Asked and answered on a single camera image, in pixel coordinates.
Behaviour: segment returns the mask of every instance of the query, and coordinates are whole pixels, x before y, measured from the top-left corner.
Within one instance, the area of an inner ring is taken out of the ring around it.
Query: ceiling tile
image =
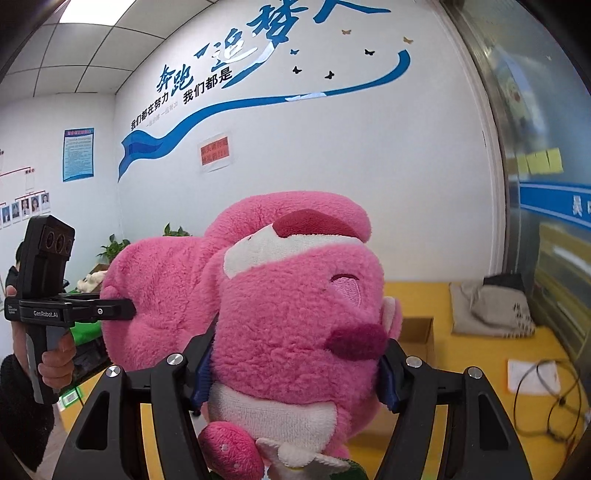
[[[44,23],[44,25],[53,25],[56,23],[59,23],[61,16],[64,14],[64,11],[66,10],[66,7],[68,6],[68,4],[70,3],[70,0],[66,0],[61,6],[60,8],[58,8],[55,13],[53,13],[48,19],[47,21]]]
[[[110,29],[105,25],[79,23],[57,25],[43,66],[88,65]]]
[[[39,68],[54,28],[52,25],[42,25],[22,48],[8,73]]]
[[[0,105],[32,97],[38,71],[26,70],[6,75],[0,83]]]
[[[35,96],[75,92],[85,70],[86,67],[42,68],[39,72]]]
[[[161,38],[152,35],[114,28],[100,46],[91,65],[135,70],[162,42]]]
[[[78,92],[116,93],[127,77],[128,70],[88,67],[78,86]]]
[[[117,26],[167,38],[209,5],[207,0],[135,0]]]

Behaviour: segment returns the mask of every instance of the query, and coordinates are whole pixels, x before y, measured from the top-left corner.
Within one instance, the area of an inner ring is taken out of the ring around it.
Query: person's hand
[[[7,287],[6,295],[14,297],[17,291],[14,287]],[[27,359],[27,343],[25,341],[25,326],[20,322],[12,322],[12,348],[18,363],[28,375],[29,364]],[[59,341],[58,348],[43,354],[43,363],[39,364],[38,371],[43,377],[43,383],[51,388],[64,388],[72,382],[74,362],[76,354],[74,337],[70,332]]]

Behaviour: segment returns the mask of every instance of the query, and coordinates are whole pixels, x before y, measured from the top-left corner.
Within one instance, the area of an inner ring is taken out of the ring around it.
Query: cardboard box
[[[417,356],[435,368],[433,318],[408,317],[403,319],[398,343],[408,356]],[[361,435],[378,435],[390,438],[397,418],[398,415],[393,415],[384,405],[381,405],[378,414]]]

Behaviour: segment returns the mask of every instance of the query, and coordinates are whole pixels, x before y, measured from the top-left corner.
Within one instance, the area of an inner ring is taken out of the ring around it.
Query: white plush belly
[[[287,442],[311,452],[322,452],[336,427],[331,402],[288,405],[260,400],[214,383],[207,401],[211,421],[229,421],[259,438]]]

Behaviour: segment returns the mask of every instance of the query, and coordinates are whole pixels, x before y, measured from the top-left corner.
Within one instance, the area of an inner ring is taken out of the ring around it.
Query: portrait photo
[[[39,195],[31,197],[31,214],[39,215],[41,213],[41,204],[39,203]]]
[[[10,205],[2,207],[2,226],[10,225]]]
[[[12,223],[21,221],[21,204],[20,202],[14,202],[12,204]]]
[[[49,203],[49,192],[41,194],[41,210],[47,212],[51,209],[51,203]]]
[[[29,199],[21,200],[21,213],[23,218],[26,218],[31,214],[31,204],[29,203]]]

